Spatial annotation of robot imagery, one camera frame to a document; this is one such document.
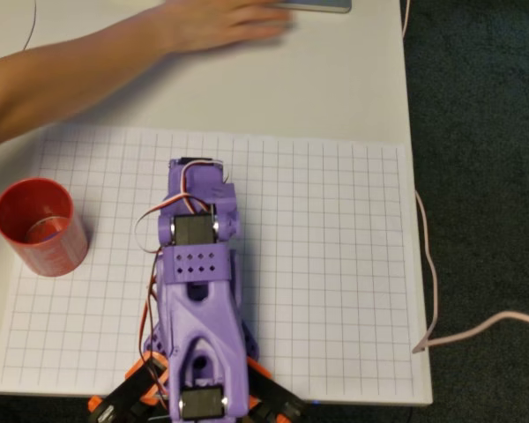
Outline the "person's bare hand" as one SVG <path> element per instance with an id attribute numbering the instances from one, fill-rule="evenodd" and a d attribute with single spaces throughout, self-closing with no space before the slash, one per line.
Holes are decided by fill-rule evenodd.
<path id="1" fill-rule="evenodd" d="M 269 40 L 292 22 L 290 11 L 275 1 L 166 1 L 156 12 L 172 53 Z"/>

